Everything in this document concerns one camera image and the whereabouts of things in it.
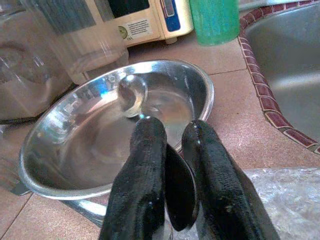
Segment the clear plastic container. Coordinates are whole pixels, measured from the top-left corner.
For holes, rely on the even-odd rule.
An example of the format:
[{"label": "clear plastic container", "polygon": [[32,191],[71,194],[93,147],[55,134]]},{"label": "clear plastic container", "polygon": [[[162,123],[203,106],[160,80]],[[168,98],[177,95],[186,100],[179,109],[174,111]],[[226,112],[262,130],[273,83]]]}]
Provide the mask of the clear plastic container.
[{"label": "clear plastic container", "polygon": [[76,84],[128,64],[107,0],[22,0]]},{"label": "clear plastic container", "polygon": [[38,116],[72,84],[32,19],[18,1],[0,3],[0,124]]}]

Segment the stainless steel sink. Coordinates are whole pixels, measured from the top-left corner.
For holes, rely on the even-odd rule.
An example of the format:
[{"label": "stainless steel sink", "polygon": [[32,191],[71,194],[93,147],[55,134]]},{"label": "stainless steel sink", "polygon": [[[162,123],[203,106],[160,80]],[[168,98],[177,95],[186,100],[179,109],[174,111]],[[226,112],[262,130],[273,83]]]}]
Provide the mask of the stainless steel sink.
[{"label": "stainless steel sink", "polygon": [[283,116],[320,142],[320,3],[268,16],[246,36]]}]

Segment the bubble wrap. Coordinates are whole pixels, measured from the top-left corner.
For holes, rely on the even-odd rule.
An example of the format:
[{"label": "bubble wrap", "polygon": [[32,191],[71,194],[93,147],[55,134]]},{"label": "bubble wrap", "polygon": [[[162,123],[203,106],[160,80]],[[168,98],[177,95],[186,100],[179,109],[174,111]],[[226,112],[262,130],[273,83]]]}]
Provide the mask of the bubble wrap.
[{"label": "bubble wrap", "polygon": [[[245,170],[282,240],[320,240],[320,168]],[[197,240],[194,225],[174,240]]]}]

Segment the green container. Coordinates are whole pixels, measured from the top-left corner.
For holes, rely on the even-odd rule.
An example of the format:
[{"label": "green container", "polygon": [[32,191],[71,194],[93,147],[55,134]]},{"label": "green container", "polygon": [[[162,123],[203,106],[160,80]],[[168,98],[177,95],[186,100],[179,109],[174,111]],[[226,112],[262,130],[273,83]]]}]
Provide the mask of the green container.
[{"label": "green container", "polygon": [[190,0],[197,41],[219,45],[239,34],[238,0]]}]

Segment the metal spoon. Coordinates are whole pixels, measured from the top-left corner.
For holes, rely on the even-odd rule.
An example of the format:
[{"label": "metal spoon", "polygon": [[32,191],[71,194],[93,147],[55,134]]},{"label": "metal spoon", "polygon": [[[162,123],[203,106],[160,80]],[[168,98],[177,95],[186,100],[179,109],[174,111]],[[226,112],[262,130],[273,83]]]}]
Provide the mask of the metal spoon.
[{"label": "metal spoon", "polygon": [[120,106],[127,118],[140,116],[141,110],[148,97],[147,84],[142,77],[128,75],[121,79],[118,86]]},{"label": "metal spoon", "polygon": [[[148,97],[148,87],[142,77],[128,75],[121,79],[118,96],[123,114],[127,118],[147,118],[142,113],[142,108]],[[199,202],[194,172],[177,151],[167,144],[165,200],[171,224],[176,231],[191,228],[198,216]]]}]

